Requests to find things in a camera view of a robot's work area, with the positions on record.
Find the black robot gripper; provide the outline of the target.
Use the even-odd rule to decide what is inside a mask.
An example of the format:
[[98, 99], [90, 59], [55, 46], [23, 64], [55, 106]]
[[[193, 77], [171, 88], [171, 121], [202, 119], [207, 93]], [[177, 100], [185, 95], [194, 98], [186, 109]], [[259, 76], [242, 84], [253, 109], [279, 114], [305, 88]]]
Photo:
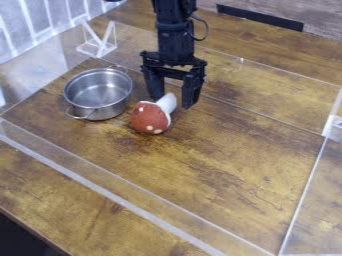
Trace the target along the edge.
[[194, 21], [167, 24], [158, 22], [158, 50], [142, 51], [142, 72], [150, 98], [165, 96], [165, 78], [183, 80], [182, 107], [189, 109], [199, 100], [207, 62], [195, 56]]

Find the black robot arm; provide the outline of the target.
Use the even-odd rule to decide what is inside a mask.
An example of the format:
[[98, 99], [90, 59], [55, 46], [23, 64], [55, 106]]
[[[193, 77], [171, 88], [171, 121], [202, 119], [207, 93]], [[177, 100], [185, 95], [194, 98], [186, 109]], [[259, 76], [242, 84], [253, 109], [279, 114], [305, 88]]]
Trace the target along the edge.
[[142, 51], [142, 72], [150, 98], [165, 96], [165, 78], [183, 81], [182, 107], [189, 109], [199, 100], [207, 61], [195, 57], [194, 15], [197, 0], [151, 0], [156, 14], [158, 51]]

